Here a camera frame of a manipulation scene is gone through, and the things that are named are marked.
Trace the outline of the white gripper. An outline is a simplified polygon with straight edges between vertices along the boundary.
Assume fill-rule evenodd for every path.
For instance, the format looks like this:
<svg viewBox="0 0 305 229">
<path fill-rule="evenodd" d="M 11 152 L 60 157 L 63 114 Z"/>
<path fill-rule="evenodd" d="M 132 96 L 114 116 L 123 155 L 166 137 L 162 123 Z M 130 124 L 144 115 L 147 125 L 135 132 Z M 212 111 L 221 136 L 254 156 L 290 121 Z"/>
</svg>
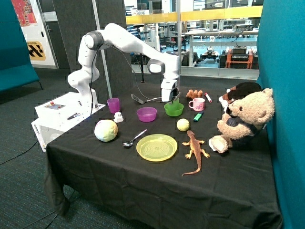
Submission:
<svg viewBox="0 0 305 229">
<path fill-rule="evenodd" d="M 161 83 L 161 96 L 163 102 L 171 102 L 180 97 L 177 79 L 163 79 Z"/>
</svg>

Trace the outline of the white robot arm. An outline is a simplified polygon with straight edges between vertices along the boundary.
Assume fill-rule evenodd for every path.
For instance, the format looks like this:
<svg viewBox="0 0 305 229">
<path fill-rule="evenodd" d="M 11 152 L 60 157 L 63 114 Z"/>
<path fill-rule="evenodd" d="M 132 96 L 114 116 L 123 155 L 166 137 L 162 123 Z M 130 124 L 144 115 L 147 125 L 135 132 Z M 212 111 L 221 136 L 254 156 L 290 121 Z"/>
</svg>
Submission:
<svg viewBox="0 0 305 229">
<path fill-rule="evenodd" d="M 136 38 L 123 27 L 109 23 L 103 30 L 95 30 L 85 34 L 80 43 L 78 62 L 81 69 L 68 76 L 68 83 L 80 94 L 83 110 L 95 109 L 97 96 L 90 84 L 100 76 L 96 68 L 96 54 L 99 50 L 115 47 L 125 53 L 141 53 L 149 57 L 147 67 L 151 74 L 162 74 L 161 97 L 163 102 L 176 100 L 179 95 L 180 58 L 175 54 L 160 52 L 142 40 Z"/>
</svg>

